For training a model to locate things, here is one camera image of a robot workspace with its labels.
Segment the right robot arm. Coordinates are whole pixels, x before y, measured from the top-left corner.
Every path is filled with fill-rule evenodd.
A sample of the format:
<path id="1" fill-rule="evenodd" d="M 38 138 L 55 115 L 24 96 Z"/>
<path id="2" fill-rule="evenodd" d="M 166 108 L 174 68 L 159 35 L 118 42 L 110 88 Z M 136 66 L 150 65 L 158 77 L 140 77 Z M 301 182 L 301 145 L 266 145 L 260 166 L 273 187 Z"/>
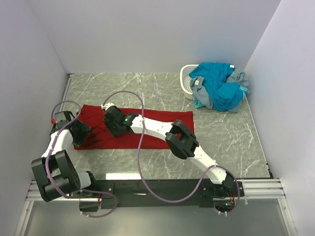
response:
<path id="1" fill-rule="evenodd" d="M 240 195 L 240 185 L 236 177 L 226 168 L 218 165 L 203 150 L 196 136 L 181 120 L 163 122 L 146 118 L 144 117 L 144 110 L 141 110 L 139 115 L 135 113 L 126 115 L 112 103 L 101 105 L 101 108 L 105 116 L 103 121 L 113 136 L 121 133 L 140 134 L 137 146 L 137 166 L 140 177 L 147 189 L 149 189 L 149 186 L 144 180 L 140 167 L 140 149 L 146 135 L 166 142 L 173 155 L 190 161 L 203 172 L 193 192 L 201 185 L 202 179 L 208 177 L 221 196 L 230 196 L 234 186 L 237 195 Z"/>

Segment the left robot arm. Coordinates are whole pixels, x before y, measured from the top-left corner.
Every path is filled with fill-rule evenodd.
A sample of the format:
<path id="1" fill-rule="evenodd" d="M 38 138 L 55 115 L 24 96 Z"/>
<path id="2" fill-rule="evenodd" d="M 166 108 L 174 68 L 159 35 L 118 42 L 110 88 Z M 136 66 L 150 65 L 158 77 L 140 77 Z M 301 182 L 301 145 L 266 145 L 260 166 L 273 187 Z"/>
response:
<path id="1" fill-rule="evenodd" d="M 62 111 L 52 119 L 51 141 L 44 154 L 31 162 L 37 187 L 44 201 L 49 202 L 64 194 L 81 191 L 86 197 L 98 193 L 98 184 L 90 171 L 77 173 L 67 153 L 71 146 L 80 147 L 91 128 L 75 119 L 71 111 Z"/>

